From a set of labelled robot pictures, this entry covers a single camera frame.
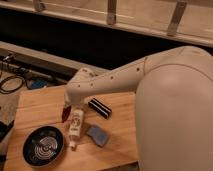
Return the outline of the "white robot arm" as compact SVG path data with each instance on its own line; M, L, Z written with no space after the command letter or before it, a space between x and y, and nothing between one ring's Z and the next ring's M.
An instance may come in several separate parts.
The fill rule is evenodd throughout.
M142 171L213 171L213 55L183 46L99 76L79 71L65 104L91 95L133 91Z

